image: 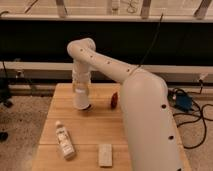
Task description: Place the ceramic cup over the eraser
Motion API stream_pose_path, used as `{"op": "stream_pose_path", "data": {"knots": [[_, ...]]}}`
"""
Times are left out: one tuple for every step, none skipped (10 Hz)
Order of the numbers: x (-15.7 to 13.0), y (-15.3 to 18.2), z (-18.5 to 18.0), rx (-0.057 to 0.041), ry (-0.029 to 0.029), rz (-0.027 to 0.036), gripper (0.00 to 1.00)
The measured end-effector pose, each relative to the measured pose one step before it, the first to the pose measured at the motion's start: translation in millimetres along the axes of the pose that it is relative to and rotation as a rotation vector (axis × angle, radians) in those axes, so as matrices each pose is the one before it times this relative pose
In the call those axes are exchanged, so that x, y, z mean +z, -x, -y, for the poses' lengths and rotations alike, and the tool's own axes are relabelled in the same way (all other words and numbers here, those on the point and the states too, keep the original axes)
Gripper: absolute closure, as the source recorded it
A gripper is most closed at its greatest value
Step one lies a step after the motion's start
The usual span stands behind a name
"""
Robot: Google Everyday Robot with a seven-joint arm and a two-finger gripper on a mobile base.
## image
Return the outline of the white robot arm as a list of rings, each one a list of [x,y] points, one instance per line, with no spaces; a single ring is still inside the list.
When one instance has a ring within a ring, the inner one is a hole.
[[[165,81],[149,71],[102,55],[90,38],[67,46],[73,58],[74,107],[89,107],[90,69],[121,84],[120,106],[133,171],[184,171]]]

